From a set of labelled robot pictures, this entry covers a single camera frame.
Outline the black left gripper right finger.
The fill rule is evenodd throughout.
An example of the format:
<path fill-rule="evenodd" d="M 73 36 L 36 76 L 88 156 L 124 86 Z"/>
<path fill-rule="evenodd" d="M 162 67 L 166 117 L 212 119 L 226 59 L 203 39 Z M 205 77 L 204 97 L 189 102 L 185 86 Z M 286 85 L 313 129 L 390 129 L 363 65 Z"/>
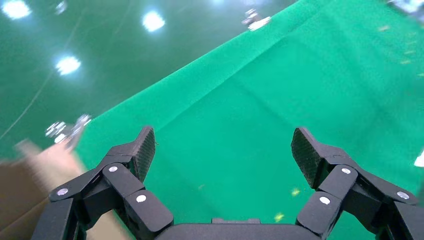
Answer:
<path fill-rule="evenodd" d="M 411 192 L 364 170 L 342 148 L 317 141 L 304 127 L 294 130 L 291 152 L 314 190 L 297 226 L 325 240 L 347 212 L 378 240 L 423 239 L 424 209 Z"/>

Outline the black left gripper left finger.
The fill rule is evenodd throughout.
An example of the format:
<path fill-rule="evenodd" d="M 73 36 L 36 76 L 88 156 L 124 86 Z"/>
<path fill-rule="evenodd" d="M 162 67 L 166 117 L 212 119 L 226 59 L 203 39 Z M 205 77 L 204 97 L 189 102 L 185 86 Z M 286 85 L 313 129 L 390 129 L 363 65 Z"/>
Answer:
<path fill-rule="evenodd" d="M 113 146 L 94 169 L 49 194 L 34 240 L 84 240 L 102 215 L 114 210 L 138 240 L 153 240 L 174 223 L 173 214 L 144 185 L 156 152 L 154 129 Z"/>

